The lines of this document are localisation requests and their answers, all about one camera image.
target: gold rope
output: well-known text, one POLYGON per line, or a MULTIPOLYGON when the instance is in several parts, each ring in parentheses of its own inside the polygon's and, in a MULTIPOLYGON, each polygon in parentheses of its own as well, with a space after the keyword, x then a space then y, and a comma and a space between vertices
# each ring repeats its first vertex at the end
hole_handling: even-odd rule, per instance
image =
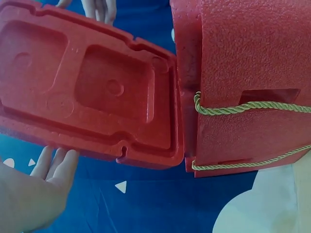
POLYGON ((293 103, 280 103, 274 101, 251 101, 235 107, 226 107, 226 108, 205 108, 200 105, 201 92, 198 91, 194 96, 195 110, 203 115, 229 115, 242 113, 250 109, 279 109, 294 111, 299 113, 311 113, 311 107, 300 106, 293 103))
POLYGON ((290 155, 302 152, 304 150, 311 149, 311 144, 306 145, 304 147, 300 147, 298 149, 291 150, 281 156, 275 157, 273 159, 269 159, 266 161, 256 162, 256 163, 242 163, 242 164, 218 164, 218 165, 208 165, 208 166, 197 166, 195 165, 195 160, 192 162, 192 169, 196 171, 205 171, 205 170, 217 170, 217 169, 230 169, 230 168, 239 168, 239 167, 255 167, 255 166, 264 166, 267 164, 274 163, 281 159, 284 159, 290 155))
MULTIPOLYGON (((237 114, 242 113, 244 111, 250 109, 261 109, 261 108, 268 108, 268 109, 279 109, 279 110, 287 110, 287 111, 294 111, 300 113, 311 113, 311 107, 308 106, 299 106, 296 104, 288 104, 288 103, 279 103, 274 101, 252 101, 247 102, 236 107, 226 107, 226 108, 205 108, 200 105, 200 97, 201 92, 197 92, 194 96, 194 103, 195 103, 195 110, 198 113, 203 115, 228 115, 228 114, 237 114)), ((264 166, 267 164, 271 164, 277 162, 281 159, 284 159, 290 155, 302 152, 304 150, 311 149, 311 144, 306 145, 292 151, 289 151, 281 156, 275 157, 273 159, 256 162, 256 163, 240 163, 240 164, 219 164, 219 165, 207 165, 207 166, 197 166, 195 165, 195 160, 192 162, 192 169, 196 171, 205 171, 205 170, 217 170, 217 169, 230 169, 230 168, 240 168, 240 167, 257 167, 257 166, 264 166)))

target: white object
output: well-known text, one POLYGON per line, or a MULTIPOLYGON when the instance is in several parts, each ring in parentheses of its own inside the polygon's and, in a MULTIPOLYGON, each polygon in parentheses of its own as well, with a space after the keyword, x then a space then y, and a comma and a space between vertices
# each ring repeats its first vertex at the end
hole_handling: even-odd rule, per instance
POLYGON ((29 160, 28 166, 33 166, 35 165, 35 161, 33 159, 29 160))
POLYGON ((126 181, 123 181, 121 183, 116 184, 115 187, 119 189, 122 193, 126 193, 126 183, 127 183, 126 181))
POLYGON ((3 163, 4 163, 5 165, 11 167, 11 168, 14 168, 14 167, 15 167, 15 161, 14 161, 14 159, 12 159, 12 158, 9 158, 9 159, 4 160, 3 163))

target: blue cloth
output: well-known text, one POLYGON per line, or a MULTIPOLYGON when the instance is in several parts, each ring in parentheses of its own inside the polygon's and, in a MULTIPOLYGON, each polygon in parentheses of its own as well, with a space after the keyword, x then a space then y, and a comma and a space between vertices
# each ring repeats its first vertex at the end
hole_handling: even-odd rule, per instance
MULTIPOLYGON (((56 4, 56 0, 43 3, 56 4)), ((167 0, 117 0, 115 26, 175 52, 167 0)), ((83 14, 79 0, 70 10, 83 14)), ((42 147, 0 135, 0 155, 30 173, 42 147)), ((185 165, 149 170, 81 157, 65 212, 42 233, 211 233, 222 208, 256 172, 195 179, 185 165), (126 193, 115 187, 127 181, 126 193)))

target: red foam box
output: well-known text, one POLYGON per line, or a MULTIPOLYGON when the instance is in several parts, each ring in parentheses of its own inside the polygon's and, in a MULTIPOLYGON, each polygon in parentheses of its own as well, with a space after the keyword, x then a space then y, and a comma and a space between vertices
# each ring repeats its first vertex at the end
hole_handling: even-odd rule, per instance
POLYGON ((29 0, 0 5, 1 132, 119 163, 184 158, 176 57, 29 0))
POLYGON ((253 100, 311 106, 311 3, 171 0, 171 7, 177 57, 66 10, 3 0, 1 133, 147 168, 185 157, 195 177, 259 167, 194 171, 194 160, 259 162, 311 143, 310 114, 203 116, 193 102, 200 90, 204 107, 253 100))
MULTIPOLYGON (((195 8, 186 7, 197 2, 172 0, 171 4, 178 5, 173 8, 174 29, 183 33, 182 38, 175 35, 177 57, 189 48, 202 53, 201 66, 192 66, 196 71, 178 73, 184 82, 199 80, 194 88, 202 92, 201 106, 222 108, 265 100, 311 106, 310 2, 200 0, 199 17, 195 8), (183 25, 189 20, 195 32, 188 34, 183 25), (201 36, 201 43, 194 43, 198 40, 194 35, 201 36)), ((189 83, 182 86, 182 90, 192 88, 189 83)), ((189 131, 196 135, 196 145, 190 148, 192 157, 186 157, 187 171, 196 177, 290 164, 308 152, 260 167, 193 171, 193 160, 197 166, 253 163, 311 144, 311 115, 281 110, 192 115, 192 94, 181 100, 187 116, 191 115, 187 121, 197 122, 189 131)))

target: hand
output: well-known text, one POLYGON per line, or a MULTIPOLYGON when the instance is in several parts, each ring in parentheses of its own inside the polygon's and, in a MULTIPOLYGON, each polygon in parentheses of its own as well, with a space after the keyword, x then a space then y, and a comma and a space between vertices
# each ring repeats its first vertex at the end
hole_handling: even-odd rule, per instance
POLYGON ((46 228, 64 211, 78 152, 45 147, 30 176, 0 162, 0 232, 46 228))
MULTIPOLYGON (((59 0, 57 7, 65 8, 72 0, 59 0)), ((81 0, 86 17, 112 25, 117 14, 116 0, 81 0)))

